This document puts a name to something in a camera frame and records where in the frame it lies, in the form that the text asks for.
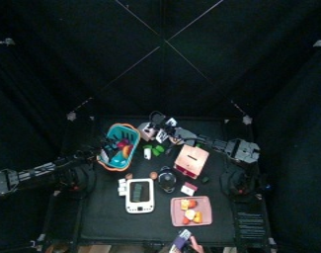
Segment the person's hand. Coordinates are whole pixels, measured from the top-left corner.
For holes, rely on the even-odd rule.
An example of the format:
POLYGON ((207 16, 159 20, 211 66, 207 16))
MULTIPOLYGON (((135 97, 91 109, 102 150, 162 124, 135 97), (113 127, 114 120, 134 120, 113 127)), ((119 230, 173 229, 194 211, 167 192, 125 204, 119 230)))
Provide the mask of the person's hand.
POLYGON ((205 253, 202 245, 197 243, 195 237, 191 235, 190 238, 190 247, 198 252, 198 253, 205 253))

